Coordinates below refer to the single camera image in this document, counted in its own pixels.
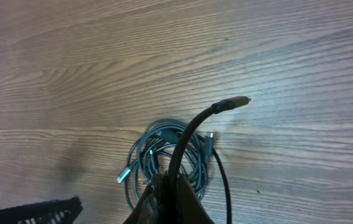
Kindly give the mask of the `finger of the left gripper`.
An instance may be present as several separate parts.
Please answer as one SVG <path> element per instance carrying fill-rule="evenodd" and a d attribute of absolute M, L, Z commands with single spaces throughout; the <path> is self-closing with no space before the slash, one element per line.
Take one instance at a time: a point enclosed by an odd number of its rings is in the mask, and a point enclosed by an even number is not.
<path fill-rule="evenodd" d="M 0 224 L 72 224 L 83 210 L 78 197 L 50 200 L 0 210 Z"/>

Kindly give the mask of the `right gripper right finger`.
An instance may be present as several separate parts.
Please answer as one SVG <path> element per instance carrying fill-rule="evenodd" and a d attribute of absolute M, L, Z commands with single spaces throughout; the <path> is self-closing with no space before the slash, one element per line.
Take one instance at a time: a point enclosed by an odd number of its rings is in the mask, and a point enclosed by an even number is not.
<path fill-rule="evenodd" d="M 176 210 L 180 223 L 214 224 L 183 175 L 176 180 Z"/>

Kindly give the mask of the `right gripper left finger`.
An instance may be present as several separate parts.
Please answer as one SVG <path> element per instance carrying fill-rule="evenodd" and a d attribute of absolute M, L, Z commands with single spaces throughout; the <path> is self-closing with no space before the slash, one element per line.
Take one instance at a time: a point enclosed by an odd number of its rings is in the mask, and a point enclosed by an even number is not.
<path fill-rule="evenodd" d="M 169 176 L 155 174 L 146 186 L 138 204 L 124 224 L 172 223 L 172 198 Z"/>

